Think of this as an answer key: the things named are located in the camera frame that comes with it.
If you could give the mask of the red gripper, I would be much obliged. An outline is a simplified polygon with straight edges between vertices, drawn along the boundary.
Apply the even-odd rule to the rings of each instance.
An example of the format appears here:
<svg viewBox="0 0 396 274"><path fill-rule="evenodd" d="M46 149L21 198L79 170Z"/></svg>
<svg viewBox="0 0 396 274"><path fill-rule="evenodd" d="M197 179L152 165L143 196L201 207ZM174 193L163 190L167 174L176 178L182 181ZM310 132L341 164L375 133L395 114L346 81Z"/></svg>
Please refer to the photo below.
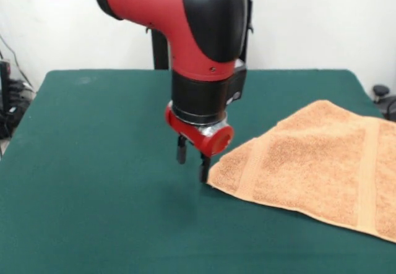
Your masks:
<svg viewBox="0 0 396 274"><path fill-rule="evenodd" d="M234 137L235 132L227 123L227 118L211 126L196 126L177 118L171 109L171 104L167 104L165 119L169 126L180 134L176 154L178 163L183 165L186 162L187 139L201 152L202 163L199 169L199 179L201 183L206 183L211 165L211 156L218 155L224 151Z"/></svg>

